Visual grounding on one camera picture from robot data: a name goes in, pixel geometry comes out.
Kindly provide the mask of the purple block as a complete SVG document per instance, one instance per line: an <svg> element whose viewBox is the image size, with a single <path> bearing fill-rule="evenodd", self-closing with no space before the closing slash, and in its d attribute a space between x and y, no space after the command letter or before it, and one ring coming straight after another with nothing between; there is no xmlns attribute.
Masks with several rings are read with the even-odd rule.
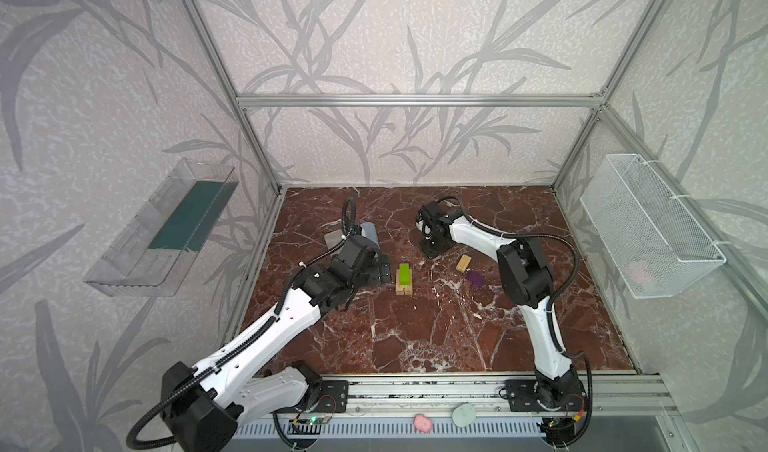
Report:
<svg viewBox="0 0 768 452"><path fill-rule="evenodd" d="M475 287L482 288L486 284L484 276L477 271L469 271L465 274L466 280Z"/></svg>

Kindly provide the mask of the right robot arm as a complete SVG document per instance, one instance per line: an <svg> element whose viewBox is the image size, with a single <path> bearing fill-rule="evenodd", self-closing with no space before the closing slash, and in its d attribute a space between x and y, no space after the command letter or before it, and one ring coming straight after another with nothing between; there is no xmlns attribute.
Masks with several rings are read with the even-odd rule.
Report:
<svg viewBox="0 0 768 452"><path fill-rule="evenodd" d="M562 407L568 398L583 390L572 357L562 344L554 303L575 280L580 256L568 239L552 234L505 232L479 222L462 204L446 211L441 203L449 197L421 207L416 226L423 239L420 247L435 259L459 244L495 260L505 295L518 307L534 351L537 400L547 410ZM542 239L557 241L571 252L573 268L566 281L555 286L555 273L543 250Z"/></svg>

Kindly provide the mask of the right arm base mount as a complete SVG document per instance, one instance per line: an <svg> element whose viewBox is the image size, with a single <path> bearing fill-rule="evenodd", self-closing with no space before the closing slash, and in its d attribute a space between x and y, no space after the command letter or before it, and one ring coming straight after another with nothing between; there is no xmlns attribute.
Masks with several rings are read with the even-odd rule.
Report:
<svg viewBox="0 0 768 452"><path fill-rule="evenodd" d="M579 384L573 392L547 404L535 379L505 380L497 394L507 402L511 412L575 414L585 411L589 401L586 389Z"/></svg>

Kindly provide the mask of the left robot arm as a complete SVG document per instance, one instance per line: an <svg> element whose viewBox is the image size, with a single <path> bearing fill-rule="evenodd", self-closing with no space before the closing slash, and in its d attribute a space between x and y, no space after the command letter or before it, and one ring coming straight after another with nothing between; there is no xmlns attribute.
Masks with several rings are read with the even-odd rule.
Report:
<svg viewBox="0 0 768 452"><path fill-rule="evenodd" d="M349 237L328 264L300 266L277 303L231 342L192 366L171 366L159 415L173 442L184 451L220 451L247 419L298 404L317 374L298 366L262 379L257 373L304 330L348 306L387 264L376 242Z"/></svg>

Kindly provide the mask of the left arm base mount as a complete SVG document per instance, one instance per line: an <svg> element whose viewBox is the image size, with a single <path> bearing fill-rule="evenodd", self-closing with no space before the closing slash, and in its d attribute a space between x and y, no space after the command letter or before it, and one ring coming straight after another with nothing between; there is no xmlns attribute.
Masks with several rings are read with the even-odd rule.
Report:
<svg viewBox="0 0 768 452"><path fill-rule="evenodd" d="M310 384L296 405L297 410L320 414L344 413L350 383L346 380L321 380Z"/></svg>

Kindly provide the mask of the green block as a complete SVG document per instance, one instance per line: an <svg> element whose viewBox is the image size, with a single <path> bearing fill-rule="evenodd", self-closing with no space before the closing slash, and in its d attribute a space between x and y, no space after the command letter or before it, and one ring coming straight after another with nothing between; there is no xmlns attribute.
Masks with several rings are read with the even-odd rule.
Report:
<svg viewBox="0 0 768 452"><path fill-rule="evenodd" d="M401 288L412 286L411 268L409 264L400 264L398 268L398 284Z"/></svg>

